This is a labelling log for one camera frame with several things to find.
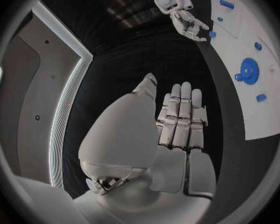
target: blue gear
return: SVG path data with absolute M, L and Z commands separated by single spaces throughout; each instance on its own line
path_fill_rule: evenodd
M 257 62 L 252 58 L 246 58 L 241 64 L 241 76 L 248 85 L 256 83 L 260 76 L 260 69 Z

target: led light strip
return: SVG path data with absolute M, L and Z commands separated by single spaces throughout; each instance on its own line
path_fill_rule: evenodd
M 33 13 L 46 24 L 65 44 L 75 51 L 81 59 L 76 64 L 60 96 L 49 139 L 49 171 L 51 185 L 63 188 L 62 146 L 68 116 L 84 75 L 92 62 L 93 55 L 70 30 L 41 2 L 32 9 Z

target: white panel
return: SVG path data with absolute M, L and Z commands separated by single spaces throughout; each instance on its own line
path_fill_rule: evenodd
M 220 0 L 212 0 L 213 31 L 216 32 L 216 37 L 212 38 L 211 45 L 224 62 L 237 90 L 244 117 L 246 140 L 278 134 L 280 64 L 274 49 L 274 41 L 269 39 L 263 24 L 249 11 L 249 7 L 240 0 L 226 1 L 234 2 L 235 9 L 222 12 Z M 234 19 L 234 23 L 241 25 L 235 36 L 231 32 L 235 31 L 236 27 L 232 19 L 239 15 L 231 14 L 239 12 L 236 10 L 237 7 L 242 9 L 242 21 Z M 223 21 L 219 22 L 217 17 L 222 17 Z M 261 51 L 254 47 L 255 42 L 262 45 Z M 238 82 L 234 78 L 234 75 L 240 72 L 242 61 L 247 57 L 255 59 L 260 68 L 259 80 L 254 85 Z M 265 94 L 267 99 L 257 102 L 256 96 L 259 94 Z

